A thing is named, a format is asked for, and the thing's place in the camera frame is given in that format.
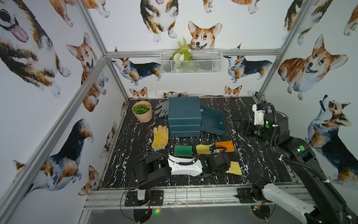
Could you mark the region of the green beige sponge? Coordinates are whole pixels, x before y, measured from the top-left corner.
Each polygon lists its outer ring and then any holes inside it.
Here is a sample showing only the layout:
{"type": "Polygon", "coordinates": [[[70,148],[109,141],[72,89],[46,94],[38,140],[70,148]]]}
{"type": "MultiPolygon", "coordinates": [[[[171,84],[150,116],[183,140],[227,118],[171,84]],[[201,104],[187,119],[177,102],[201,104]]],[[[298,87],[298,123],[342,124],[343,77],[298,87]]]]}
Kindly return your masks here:
{"type": "Polygon", "coordinates": [[[182,146],[176,145],[174,147],[174,157],[181,157],[181,158],[192,158],[193,156],[193,147],[192,146],[182,146]]]}

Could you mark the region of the plain yellow rectangular sponge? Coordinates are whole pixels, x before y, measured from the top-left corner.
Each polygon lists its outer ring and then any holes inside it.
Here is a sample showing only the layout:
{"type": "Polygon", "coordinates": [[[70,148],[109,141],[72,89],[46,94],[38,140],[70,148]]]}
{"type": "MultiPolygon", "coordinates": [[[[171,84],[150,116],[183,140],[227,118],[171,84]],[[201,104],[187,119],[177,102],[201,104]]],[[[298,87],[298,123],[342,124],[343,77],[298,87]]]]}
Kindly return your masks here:
{"type": "Polygon", "coordinates": [[[242,171],[239,163],[236,161],[231,161],[230,168],[228,171],[226,171],[226,173],[233,174],[233,175],[242,175],[242,171]]]}

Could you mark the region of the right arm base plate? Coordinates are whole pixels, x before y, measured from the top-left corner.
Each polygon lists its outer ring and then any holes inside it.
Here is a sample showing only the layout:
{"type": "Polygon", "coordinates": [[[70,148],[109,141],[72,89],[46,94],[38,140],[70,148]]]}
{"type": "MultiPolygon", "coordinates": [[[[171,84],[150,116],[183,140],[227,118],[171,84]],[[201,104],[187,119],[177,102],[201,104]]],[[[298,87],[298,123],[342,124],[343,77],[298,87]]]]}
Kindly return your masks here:
{"type": "Polygon", "coordinates": [[[236,190],[236,198],[238,198],[241,203],[263,203],[264,201],[271,202],[263,196],[262,190],[257,187],[237,188],[236,190]]]}

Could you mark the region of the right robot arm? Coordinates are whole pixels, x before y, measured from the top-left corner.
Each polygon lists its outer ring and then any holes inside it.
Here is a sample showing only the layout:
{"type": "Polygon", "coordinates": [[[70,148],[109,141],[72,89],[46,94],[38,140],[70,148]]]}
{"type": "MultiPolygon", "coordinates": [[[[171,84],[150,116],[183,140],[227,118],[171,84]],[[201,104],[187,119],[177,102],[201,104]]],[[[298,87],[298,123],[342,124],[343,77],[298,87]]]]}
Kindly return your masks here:
{"type": "Polygon", "coordinates": [[[323,173],[311,147],[303,139],[290,135],[288,117],[278,113],[272,103],[257,107],[255,120],[234,120],[237,131],[265,143],[279,162],[284,162],[299,177],[315,204],[280,190],[264,178],[255,181],[251,190],[239,190],[237,198],[273,202],[303,224],[356,224],[358,216],[323,173]]]}

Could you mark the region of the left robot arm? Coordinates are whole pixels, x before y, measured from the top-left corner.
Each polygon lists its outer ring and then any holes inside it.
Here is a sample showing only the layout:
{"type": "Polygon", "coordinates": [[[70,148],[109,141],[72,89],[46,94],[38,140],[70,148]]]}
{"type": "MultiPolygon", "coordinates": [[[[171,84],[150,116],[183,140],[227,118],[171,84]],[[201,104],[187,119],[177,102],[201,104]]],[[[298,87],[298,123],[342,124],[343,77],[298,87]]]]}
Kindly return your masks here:
{"type": "Polygon", "coordinates": [[[132,169],[137,180],[137,201],[148,202],[151,188],[173,175],[209,177],[229,171],[231,161],[226,151],[200,155],[194,158],[179,158],[167,155],[163,150],[139,155],[132,169]]]}

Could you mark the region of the yellow green sponge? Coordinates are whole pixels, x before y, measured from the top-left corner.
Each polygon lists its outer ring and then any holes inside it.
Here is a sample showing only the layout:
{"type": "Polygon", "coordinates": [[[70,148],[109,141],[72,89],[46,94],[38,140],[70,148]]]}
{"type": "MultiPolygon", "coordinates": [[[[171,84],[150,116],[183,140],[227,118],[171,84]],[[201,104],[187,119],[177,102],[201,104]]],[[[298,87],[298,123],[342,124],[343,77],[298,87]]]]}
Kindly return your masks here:
{"type": "Polygon", "coordinates": [[[199,155],[210,155],[213,153],[212,145],[197,145],[196,153],[199,155]]]}

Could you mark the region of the teal drawer cabinet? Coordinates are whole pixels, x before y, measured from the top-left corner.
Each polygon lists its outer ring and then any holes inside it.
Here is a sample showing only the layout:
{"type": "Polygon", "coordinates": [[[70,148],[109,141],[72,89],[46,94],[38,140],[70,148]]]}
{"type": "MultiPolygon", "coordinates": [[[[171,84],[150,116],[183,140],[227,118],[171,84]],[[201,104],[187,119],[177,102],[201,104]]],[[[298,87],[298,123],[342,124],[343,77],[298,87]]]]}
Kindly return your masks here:
{"type": "Polygon", "coordinates": [[[168,125],[170,136],[199,137],[201,111],[199,97],[169,98],[168,125]]]}

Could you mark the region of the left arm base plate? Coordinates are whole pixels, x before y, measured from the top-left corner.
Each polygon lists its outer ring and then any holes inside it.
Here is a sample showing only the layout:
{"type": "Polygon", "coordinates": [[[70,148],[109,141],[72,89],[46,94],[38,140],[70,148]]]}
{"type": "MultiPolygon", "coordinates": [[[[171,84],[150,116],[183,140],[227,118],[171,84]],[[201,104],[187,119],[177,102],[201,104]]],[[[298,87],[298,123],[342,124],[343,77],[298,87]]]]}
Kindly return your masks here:
{"type": "Polygon", "coordinates": [[[161,206],[163,199],[162,190],[132,190],[125,194],[125,207],[161,206]]]}

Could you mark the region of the orange sponge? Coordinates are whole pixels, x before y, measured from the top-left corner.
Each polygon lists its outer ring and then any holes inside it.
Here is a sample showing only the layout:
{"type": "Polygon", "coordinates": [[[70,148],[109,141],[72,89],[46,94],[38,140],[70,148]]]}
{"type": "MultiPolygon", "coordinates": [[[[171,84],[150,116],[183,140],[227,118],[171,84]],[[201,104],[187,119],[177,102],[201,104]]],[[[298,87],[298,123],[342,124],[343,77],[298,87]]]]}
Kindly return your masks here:
{"type": "Polygon", "coordinates": [[[227,149],[226,152],[235,152],[235,147],[232,141],[216,142],[215,145],[219,147],[225,147],[227,149]]]}

